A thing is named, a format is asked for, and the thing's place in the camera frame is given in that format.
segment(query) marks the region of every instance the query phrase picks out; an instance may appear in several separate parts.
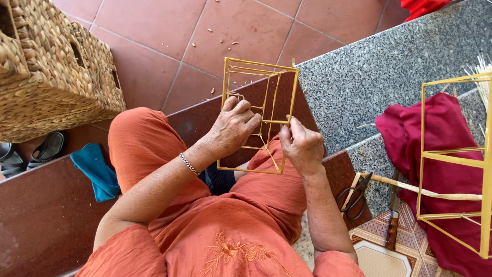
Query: maroon fabric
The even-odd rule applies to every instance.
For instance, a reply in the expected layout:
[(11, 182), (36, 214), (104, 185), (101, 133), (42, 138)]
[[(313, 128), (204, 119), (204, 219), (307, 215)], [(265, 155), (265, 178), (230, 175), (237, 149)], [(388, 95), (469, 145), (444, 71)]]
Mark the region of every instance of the maroon fabric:
[[(444, 150), (477, 146), (470, 133), (456, 97), (438, 93), (425, 104), (424, 150)], [(389, 106), (376, 118), (376, 127), (381, 132), (390, 160), (414, 186), (419, 185), (421, 104), (411, 107)], [(479, 151), (452, 154), (456, 157), (483, 160)], [(482, 194), (483, 169), (457, 165), (437, 160), (424, 159), (422, 188), (436, 193)], [(417, 213), (417, 194), (402, 190), (399, 197)], [(421, 214), (455, 213), (481, 210), (481, 201), (453, 201), (422, 196)], [(464, 218), (437, 219), (432, 223), (469, 244), (480, 249), (480, 226)], [(484, 260), (465, 246), (454, 241), (436, 228), (419, 220), (426, 230), (429, 246), (438, 265), (464, 276), (490, 276), (492, 259)]]

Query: woven basket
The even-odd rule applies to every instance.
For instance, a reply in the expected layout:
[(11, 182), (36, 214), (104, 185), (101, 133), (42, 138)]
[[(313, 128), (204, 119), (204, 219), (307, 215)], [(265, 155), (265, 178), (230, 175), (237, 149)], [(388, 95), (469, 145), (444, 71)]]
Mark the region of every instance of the woven basket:
[(125, 109), (108, 45), (51, 1), (0, 0), (0, 141), (27, 141)]

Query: square frame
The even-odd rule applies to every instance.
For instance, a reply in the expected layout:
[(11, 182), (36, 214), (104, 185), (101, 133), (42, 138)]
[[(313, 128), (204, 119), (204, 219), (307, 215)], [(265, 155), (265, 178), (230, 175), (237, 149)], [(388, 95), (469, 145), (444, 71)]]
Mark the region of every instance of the square frame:
[[(252, 68), (247, 68), (247, 67), (240, 67), (240, 66), (233, 66), (230, 65), (230, 62), (235, 62), (239, 64), (245, 64), (245, 65), (257, 65), (257, 66), (264, 66), (264, 67), (270, 67), (270, 68), (275, 68), (275, 69), (281, 69), (282, 71), (269, 71), (269, 70), (262, 70), (262, 69), (252, 69)], [(275, 101), (277, 99), (277, 92), (278, 92), (278, 84), (280, 83), (280, 77), (283, 73), (286, 72), (294, 72), (295, 77), (294, 77), (294, 85), (292, 88), (292, 98), (290, 101), (290, 112), (289, 112), (289, 118), (287, 120), (273, 120), (274, 116), (274, 111), (275, 111)], [(251, 134), (251, 136), (259, 136), (261, 141), (263, 142), (262, 147), (254, 147), (254, 146), (241, 146), (241, 148), (248, 148), (248, 149), (257, 149), (257, 150), (264, 150), (267, 151), (267, 153), (270, 155), (276, 171), (256, 171), (256, 170), (244, 170), (244, 169), (238, 169), (238, 168), (229, 168), (229, 167), (222, 167), (220, 166), (220, 159), (217, 160), (217, 169), (219, 170), (231, 170), (231, 171), (243, 171), (243, 172), (254, 172), (254, 173), (266, 173), (266, 174), (282, 174), (283, 169), (285, 166), (285, 155), (282, 157), (282, 164), (280, 165), (280, 168), (278, 167), (278, 164), (276, 163), (275, 159), (273, 158), (273, 155), (270, 153), (269, 147), (270, 147), (270, 132), (272, 130), (272, 124), (285, 124), (287, 126), (290, 126), (290, 119), (292, 117), (292, 110), (294, 109), (294, 99), (296, 96), (296, 89), (297, 89), (297, 78), (299, 76), (299, 69), (295, 68), (289, 68), (289, 67), (283, 67), (283, 66), (277, 66), (277, 65), (269, 65), (269, 64), (264, 64), (264, 63), (258, 63), (258, 62), (250, 62), (250, 61), (244, 61), (244, 60), (239, 60), (239, 59), (234, 59), (234, 58), (224, 58), (224, 79), (223, 79), (223, 85), (222, 85), (222, 105), (221, 108), (224, 107), (224, 102), (227, 98), (230, 96), (237, 96), (238, 98), (243, 98), (245, 99), (244, 95), (231, 92), (230, 91), (230, 78), (231, 78), (231, 73), (239, 73), (239, 74), (249, 74), (249, 75), (256, 75), (256, 76), (264, 76), (267, 78), (267, 89), (265, 92), (265, 99), (263, 101), (263, 106), (251, 106), (252, 108), (257, 108), (262, 111), (261, 113), (261, 123), (267, 123), (269, 124), (268, 128), (268, 137), (267, 137), (267, 142), (263, 140), (262, 136), (262, 128), (263, 124), (260, 124), (260, 131), (257, 134)], [(272, 115), (271, 118), (264, 119), (265, 115), (265, 107), (267, 103), (267, 96), (268, 96), (268, 88), (270, 85), (270, 78), (278, 76), (277, 78), (277, 86), (275, 87), (275, 92), (274, 92), (274, 101), (272, 105)]]
[[(419, 191), (417, 195), (417, 219), (420, 219), (427, 224), (433, 226), (437, 230), (441, 231), (445, 235), (459, 242), (466, 248), (472, 250), (473, 252), (480, 255), (484, 259), (489, 259), (492, 255), (489, 255), (489, 244), (490, 244), (490, 232), (491, 232), (491, 206), (492, 206), (492, 116), (487, 113), (487, 121), (485, 126), (485, 146), (468, 147), (468, 148), (458, 148), (458, 149), (448, 149), (448, 150), (433, 150), (424, 151), (424, 126), (425, 126), (425, 99), (426, 91), (425, 87), (430, 85), (444, 84), (444, 83), (469, 83), (469, 82), (489, 82), (489, 91), (492, 91), (492, 72), (449, 78), (440, 81), (428, 82), (422, 84), (422, 104), (421, 104), (421, 145), (420, 145), (420, 180), (419, 180)], [(492, 103), (489, 102), (488, 109), (491, 109)], [(459, 153), (459, 152), (473, 152), (473, 151), (484, 151), (484, 160), (473, 160), (466, 158), (459, 158), (453, 156), (447, 156), (446, 154)], [(421, 206), (421, 196), (422, 196), (422, 181), (424, 175), (424, 158), (439, 160), (443, 162), (449, 162), (454, 164), (472, 166), (482, 168), (484, 170), (483, 180), (482, 180), (482, 195), (481, 198), (474, 200), (482, 201), (481, 211), (468, 212), (468, 213), (439, 213), (439, 214), (420, 214)], [(464, 200), (461, 199), (462, 194), (447, 194), (446, 196), (456, 196), (454, 200)], [(481, 224), (471, 219), (470, 217), (481, 217)], [(439, 228), (430, 220), (437, 219), (449, 219), (449, 218), (464, 218), (471, 222), (474, 222), (481, 226), (480, 229), (480, 250), (477, 251), (470, 245), (461, 241), (460, 239), (449, 234), (445, 230)]]

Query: knife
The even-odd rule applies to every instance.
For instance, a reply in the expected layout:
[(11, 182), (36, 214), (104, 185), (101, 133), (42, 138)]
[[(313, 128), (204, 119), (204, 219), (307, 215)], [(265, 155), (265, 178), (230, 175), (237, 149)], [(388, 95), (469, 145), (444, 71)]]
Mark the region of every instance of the knife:
[[(393, 180), (398, 180), (400, 172), (395, 169), (395, 174), (393, 175)], [(397, 244), (397, 234), (398, 234), (398, 208), (400, 207), (400, 199), (398, 198), (398, 192), (401, 188), (392, 185), (390, 191), (390, 207), (391, 207), (391, 218), (388, 224), (388, 232), (386, 234), (386, 243), (384, 248), (395, 251)]]

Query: knee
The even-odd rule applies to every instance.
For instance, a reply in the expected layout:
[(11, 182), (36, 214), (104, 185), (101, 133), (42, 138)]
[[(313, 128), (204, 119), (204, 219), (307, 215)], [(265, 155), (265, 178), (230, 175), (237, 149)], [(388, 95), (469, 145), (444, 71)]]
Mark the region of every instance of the knee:
[(159, 118), (167, 121), (166, 116), (160, 112), (149, 109), (147, 107), (138, 107), (126, 110), (118, 114), (109, 128), (109, 133), (119, 133), (120, 131), (128, 132), (138, 129), (139, 126), (145, 126), (149, 121)]

